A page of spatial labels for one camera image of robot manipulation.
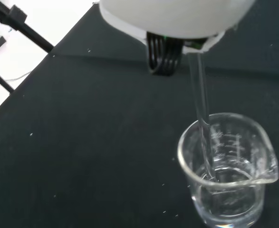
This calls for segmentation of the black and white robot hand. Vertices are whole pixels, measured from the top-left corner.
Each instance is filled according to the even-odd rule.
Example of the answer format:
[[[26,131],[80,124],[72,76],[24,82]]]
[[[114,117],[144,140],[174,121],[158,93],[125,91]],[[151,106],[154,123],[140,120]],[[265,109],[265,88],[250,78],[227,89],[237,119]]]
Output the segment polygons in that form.
[[[153,75],[173,75],[183,54],[208,52],[236,26],[253,0],[101,0],[102,18],[146,45]]]

